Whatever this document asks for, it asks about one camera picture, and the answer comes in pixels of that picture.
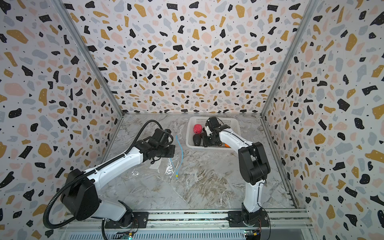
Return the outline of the black toy avocado front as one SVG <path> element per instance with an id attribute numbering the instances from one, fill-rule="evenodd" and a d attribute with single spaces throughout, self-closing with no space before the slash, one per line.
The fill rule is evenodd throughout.
<path id="1" fill-rule="evenodd" d="M 193 136 L 193 144 L 195 147 L 200 147 L 202 142 L 202 138 L 200 134 L 194 134 Z"/>

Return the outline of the pink toy fruit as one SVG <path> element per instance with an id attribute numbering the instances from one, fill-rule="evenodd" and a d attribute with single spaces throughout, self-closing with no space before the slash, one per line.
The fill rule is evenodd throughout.
<path id="1" fill-rule="evenodd" d="M 203 127 L 200 124 L 195 124 L 193 127 L 194 134 L 201 134 L 203 131 Z"/>

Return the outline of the clear zip top bag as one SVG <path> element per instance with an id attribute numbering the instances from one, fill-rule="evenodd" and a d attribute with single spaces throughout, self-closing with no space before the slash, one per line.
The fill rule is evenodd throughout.
<path id="1" fill-rule="evenodd" d="M 165 149 L 168 154 L 171 153 L 171 147 L 175 147 L 175 151 L 171 157 L 154 157 L 148 159 L 139 165 L 128 170 L 133 180 L 142 180 L 148 182 L 165 182 L 167 184 L 172 181 L 181 179 L 182 168 L 186 162 L 186 148 L 182 145 L 180 135 L 174 136 L 172 143 Z"/>

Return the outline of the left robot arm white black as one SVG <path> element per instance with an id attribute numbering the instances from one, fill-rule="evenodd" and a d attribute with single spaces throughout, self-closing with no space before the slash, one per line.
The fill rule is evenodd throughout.
<path id="1" fill-rule="evenodd" d="M 151 137 L 136 141 L 127 153 L 121 153 L 106 166 L 96 166 L 84 172 L 74 170 L 68 175 L 67 183 L 86 173 L 95 171 L 79 183 L 75 183 L 61 195 L 61 202 L 72 213 L 76 220 L 88 218 L 109 219 L 128 225 L 133 211 L 122 201 L 117 203 L 103 200 L 99 196 L 101 189 L 127 170 L 151 161 L 154 164 L 161 158 L 172 158 L 175 145 L 172 144 L 171 130 L 156 129 Z"/>

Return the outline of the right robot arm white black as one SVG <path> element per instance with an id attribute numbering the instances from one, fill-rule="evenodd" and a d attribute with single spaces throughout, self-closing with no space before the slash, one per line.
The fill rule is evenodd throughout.
<path id="1" fill-rule="evenodd" d="M 216 117 L 210 117 L 206 121 L 202 139 L 204 147 L 228 145 L 238 154 L 240 174 L 246 182 L 242 221 L 248 226 L 258 223 L 263 211 L 262 188 L 271 171 L 263 144 L 244 139 Z"/>

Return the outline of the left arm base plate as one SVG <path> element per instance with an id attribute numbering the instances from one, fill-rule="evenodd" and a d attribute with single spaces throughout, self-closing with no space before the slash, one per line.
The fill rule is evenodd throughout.
<path id="1" fill-rule="evenodd" d="M 109 220 L 105 223 L 106 229 L 136 230 L 145 229 L 149 219 L 149 212 L 132 212 L 125 214 L 119 221 Z"/>

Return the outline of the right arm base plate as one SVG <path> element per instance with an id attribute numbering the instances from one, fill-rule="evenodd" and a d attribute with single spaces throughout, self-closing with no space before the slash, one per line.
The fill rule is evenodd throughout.
<path id="1" fill-rule="evenodd" d="M 247 211 L 229 211 L 226 218 L 231 228 L 269 227 L 268 216 L 264 211 L 248 213 Z"/>

